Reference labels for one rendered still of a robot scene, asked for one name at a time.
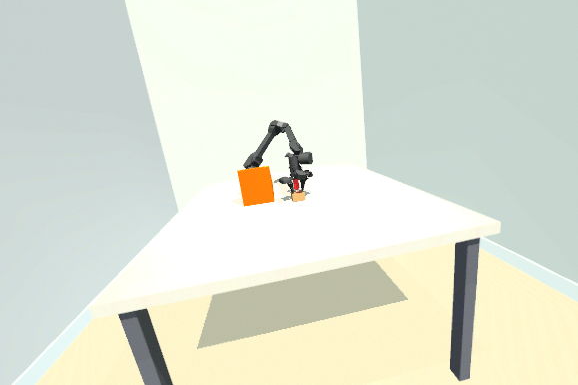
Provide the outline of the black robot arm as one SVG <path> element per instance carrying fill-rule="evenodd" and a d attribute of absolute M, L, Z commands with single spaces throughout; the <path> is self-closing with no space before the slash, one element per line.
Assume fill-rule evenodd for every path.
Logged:
<path fill-rule="evenodd" d="M 249 155 L 243 167 L 246 169 L 258 168 L 263 162 L 262 156 L 268 146 L 270 145 L 273 138 L 280 133 L 286 133 L 289 140 L 289 148 L 293 153 L 287 153 L 284 157 L 288 157 L 289 166 L 295 165 L 310 165 L 313 163 L 312 152 L 303 152 L 302 146 L 298 143 L 295 135 L 291 129 L 291 126 L 286 122 L 281 122 L 279 120 L 271 121 L 268 127 L 268 133 L 264 137 L 263 141 L 257 148 L 257 150 Z M 293 177 L 298 180 L 305 180 L 309 176 L 309 170 L 303 170 L 302 167 L 299 170 L 294 170 Z"/>

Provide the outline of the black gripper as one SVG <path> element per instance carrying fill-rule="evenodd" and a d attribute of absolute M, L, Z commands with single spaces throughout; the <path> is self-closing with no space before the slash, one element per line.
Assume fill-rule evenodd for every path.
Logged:
<path fill-rule="evenodd" d="M 290 175 L 291 177 L 286 177 L 286 176 L 284 176 L 284 177 L 280 177 L 280 178 L 279 178 L 279 183 L 281 183 L 281 184 L 287 184 L 293 194 L 294 194 L 294 188 L 293 188 L 293 182 L 292 182 L 292 180 L 297 179 L 297 178 L 295 177 L 295 175 L 294 175 L 295 178 L 293 177 L 293 172 L 294 172 L 294 170 L 299 170 L 300 168 L 301 168 L 300 164 L 299 164 L 299 165 L 295 165 L 295 166 L 289 166 L 289 169 L 290 169 L 290 174 L 289 174 L 289 175 Z M 313 173 L 312 173 L 311 171 L 309 171 L 309 176 L 308 176 L 308 178 L 306 177 L 305 180 L 304 180 L 304 179 L 303 179 L 303 180 L 300 180 L 300 184 L 301 184 L 301 189 L 302 189 L 302 191 L 304 190 L 305 182 L 306 182 L 310 177 L 313 177 Z"/>

